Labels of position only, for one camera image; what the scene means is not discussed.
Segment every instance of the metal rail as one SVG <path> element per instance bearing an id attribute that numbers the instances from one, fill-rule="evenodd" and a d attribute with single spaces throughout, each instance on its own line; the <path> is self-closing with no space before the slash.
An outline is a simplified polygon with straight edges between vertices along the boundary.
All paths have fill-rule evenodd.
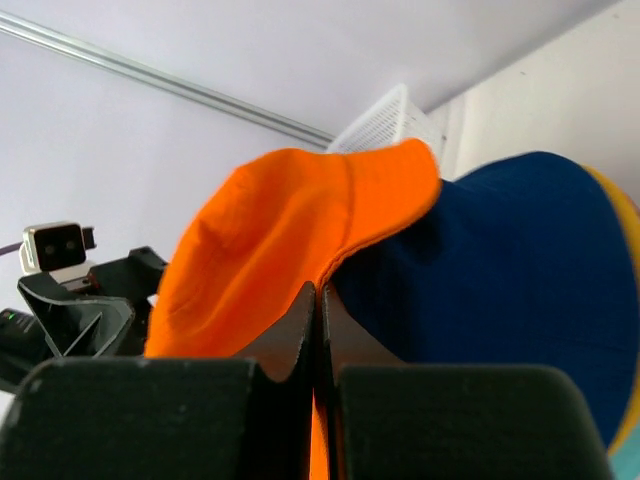
<path id="1" fill-rule="evenodd" d="M 296 122 L 276 113 L 196 85 L 181 78 L 155 70 L 134 60 L 122 57 L 71 38 L 28 20 L 0 11 L 0 32 L 66 55 L 76 60 L 118 73 L 127 78 L 159 88 L 201 105 L 228 113 L 276 132 L 283 133 L 317 147 L 326 148 L 333 137 L 328 133 Z"/>

